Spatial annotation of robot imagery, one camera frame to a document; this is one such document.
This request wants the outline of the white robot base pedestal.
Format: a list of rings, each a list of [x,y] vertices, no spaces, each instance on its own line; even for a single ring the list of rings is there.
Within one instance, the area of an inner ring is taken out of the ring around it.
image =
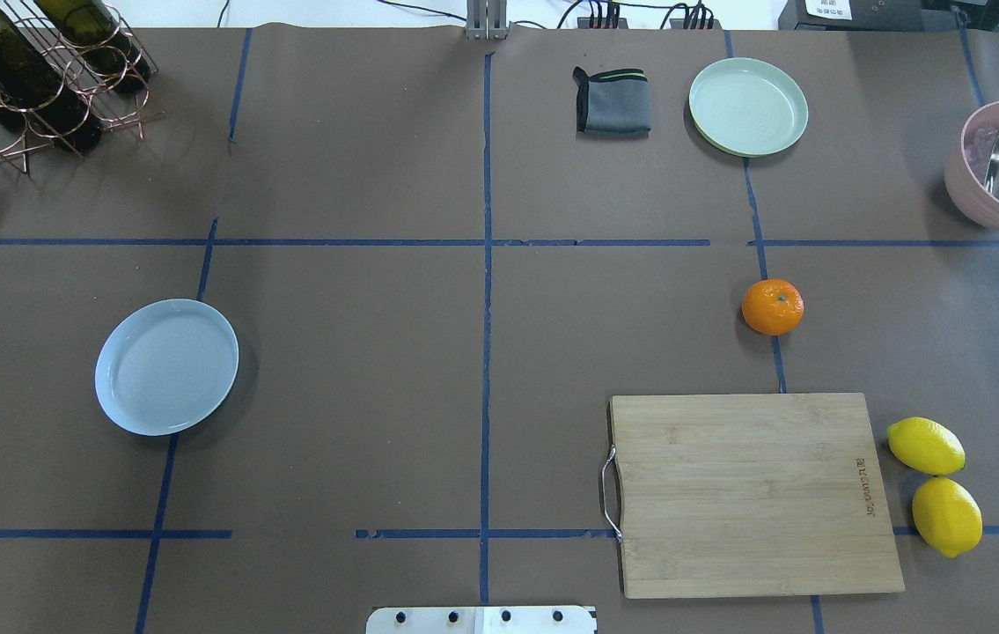
[[[597,633],[594,607],[579,605],[384,607],[366,633]]]

